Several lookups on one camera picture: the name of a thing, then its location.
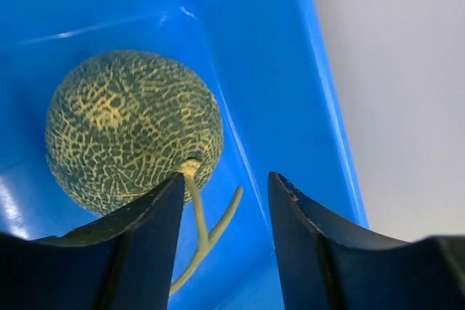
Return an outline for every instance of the gray background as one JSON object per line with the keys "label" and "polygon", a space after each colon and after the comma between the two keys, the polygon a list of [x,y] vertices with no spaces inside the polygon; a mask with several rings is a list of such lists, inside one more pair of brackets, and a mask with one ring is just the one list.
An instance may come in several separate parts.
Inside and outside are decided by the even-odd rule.
{"label": "gray background", "polygon": [[465,0],[315,0],[371,229],[465,234]]}

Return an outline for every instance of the blue surface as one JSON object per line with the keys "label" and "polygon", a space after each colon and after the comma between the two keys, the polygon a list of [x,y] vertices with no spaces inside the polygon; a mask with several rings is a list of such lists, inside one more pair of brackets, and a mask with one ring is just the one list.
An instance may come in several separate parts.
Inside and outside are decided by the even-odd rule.
{"label": "blue surface", "polygon": [[[209,227],[234,189],[245,187],[230,227],[171,297],[170,309],[248,309],[240,305],[267,293],[280,297],[270,257],[269,171],[367,226],[312,0],[0,0],[0,6],[0,229],[35,239],[96,219],[50,174],[44,124],[66,73],[114,49],[179,60],[217,96],[226,139],[202,193]],[[189,205],[174,277],[196,237]]]}

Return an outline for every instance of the blue box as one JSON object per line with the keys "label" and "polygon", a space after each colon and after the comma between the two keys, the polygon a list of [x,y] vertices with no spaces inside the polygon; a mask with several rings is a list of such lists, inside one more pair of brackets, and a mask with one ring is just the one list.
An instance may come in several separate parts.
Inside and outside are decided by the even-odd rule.
{"label": "blue box", "polygon": [[[231,225],[170,309],[282,309],[267,203],[279,171],[367,227],[312,0],[0,0],[0,229],[35,239],[96,217],[58,187],[44,157],[53,91],[81,61],[115,49],[172,57],[216,95],[225,151],[203,190],[212,228],[238,185]],[[190,260],[192,205],[174,275]]]}

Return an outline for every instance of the blue tray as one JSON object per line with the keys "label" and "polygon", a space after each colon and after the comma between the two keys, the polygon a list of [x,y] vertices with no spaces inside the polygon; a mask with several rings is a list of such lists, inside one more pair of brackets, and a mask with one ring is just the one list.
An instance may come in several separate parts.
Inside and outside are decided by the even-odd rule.
{"label": "blue tray", "polygon": [[[366,227],[312,0],[0,0],[0,229],[31,240],[96,219],[58,187],[44,157],[53,91],[82,60],[115,49],[185,63],[215,93],[225,152],[203,190],[207,224],[238,185],[231,225],[170,309],[282,309],[267,203],[279,171]],[[195,250],[185,209],[173,278]]]}

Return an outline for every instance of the gray surface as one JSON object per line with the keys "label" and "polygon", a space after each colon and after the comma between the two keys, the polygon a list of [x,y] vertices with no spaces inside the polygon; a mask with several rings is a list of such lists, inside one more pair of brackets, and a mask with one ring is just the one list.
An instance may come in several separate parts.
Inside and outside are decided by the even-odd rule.
{"label": "gray surface", "polygon": [[465,234],[465,0],[315,0],[371,229]]}

